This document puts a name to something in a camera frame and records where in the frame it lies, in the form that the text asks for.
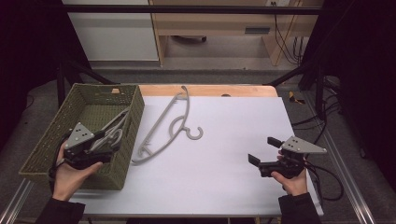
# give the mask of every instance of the white table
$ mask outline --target white table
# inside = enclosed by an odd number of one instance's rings
[[[144,88],[142,92],[146,106],[134,148],[172,99],[145,96],[150,94]],[[169,139],[169,123],[184,115],[185,104],[177,102],[172,107],[153,136],[151,148]],[[131,165],[123,190],[80,190],[71,201],[87,204],[85,214],[90,217],[280,216],[277,198],[285,191],[273,178],[260,176],[248,163],[248,153],[262,161],[275,161],[277,148],[266,144],[267,137],[287,140],[293,135],[281,98],[191,96],[186,126],[192,134],[202,127],[204,136],[190,140],[181,132],[157,157]],[[323,215],[309,176],[308,189]]]

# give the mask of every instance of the floor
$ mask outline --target floor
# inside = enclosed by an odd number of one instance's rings
[[[114,70],[98,66],[97,71],[104,77],[119,82],[262,84],[281,77],[295,66],[283,60],[280,66],[273,67],[260,37],[209,36],[206,42],[201,42],[200,39],[170,38],[162,67],[139,64],[129,69]],[[312,91],[300,92],[298,90],[296,83],[299,78],[294,77],[277,87],[279,96],[284,99],[291,123],[313,116],[307,102],[312,100],[314,94]],[[21,178],[16,174],[57,111],[55,90],[56,84],[50,82],[30,92],[28,102],[32,104],[24,111],[19,126],[1,152],[0,210],[4,210],[7,202],[12,199],[13,192],[21,183]],[[305,100],[305,104],[290,101],[291,91],[295,94],[296,100]],[[325,92],[325,96],[331,95],[331,92]],[[333,103],[336,103],[335,97],[329,99],[329,105]],[[328,121],[326,130],[338,150],[341,151],[342,158],[347,161],[352,177],[368,204],[375,222],[396,223],[396,196],[376,165],[360,157],[359,146],[342,117],[342,109],[335,107],[335,110],[328,116]],[[318,124],[318,121],[314,119],[305,126],[296,127],[294,131],[296,136],[312,142],[319,134],[319,127],[323,125]],[[328,137],[320,138],[318,145],[328,147],[327,140]],[[329,156],[312,156],[310,160],[332,171],[335,170],[332,158]],[[339,192],[337,183],[326,175],[323,175],[322,180],[323,194],[335,197]],[[49,192],[33,186],[21,209],[18,221],[22,223],[32,220],[26,218],[36,217],[49,196]],[[346,194],[340,201],[325,202],[323,223],[374,223],[362,222],[358,219],[350,198],[351,196]],[[110,220],[107,223],[122,222],[122,220]]]

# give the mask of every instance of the person's arm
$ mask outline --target person's arm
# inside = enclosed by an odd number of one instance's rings
[[[278,172],[272,172],[271,176],[282,184],[283,189],[288,193],[288,195],[278,199],[282,213],[282,224],[321,223],[317,209],[308,192],[305,169],[291,179],[287,179]]]
[[[64,156],[64,143],[61,146],[58,161]],[[64,163],[58,167],[52,197],[41,212],[36,224],[78,224],[84,213],[85,204],[70,203],[69,200],[79,189],[84,180],[96,173],[102,166],[101,162],[85,170],[76,170]]]

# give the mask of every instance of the woven plastic basket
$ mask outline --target woven plastic basket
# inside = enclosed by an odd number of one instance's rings
[[[110,163],[106,163],[81,186],[82,189],[122,189],[145,106],[140,89],[135,85],[75,84],[20,169],[20,175],[38,185],[49,187],[47,171],[62,136],[78,122],[95,133],[128,106],[131,109],[122,128],[120,150]]]

